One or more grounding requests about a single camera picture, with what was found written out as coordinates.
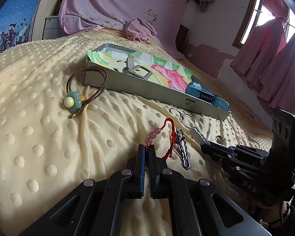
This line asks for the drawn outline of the person's right hand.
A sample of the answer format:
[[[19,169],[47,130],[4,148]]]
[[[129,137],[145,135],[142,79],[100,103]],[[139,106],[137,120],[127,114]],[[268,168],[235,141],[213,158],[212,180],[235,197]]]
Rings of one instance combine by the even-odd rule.
[[[295,206],[283,201],[273,206],[257,205],[262,209],[261,224],[272,235],[286,235],[295,229]]]

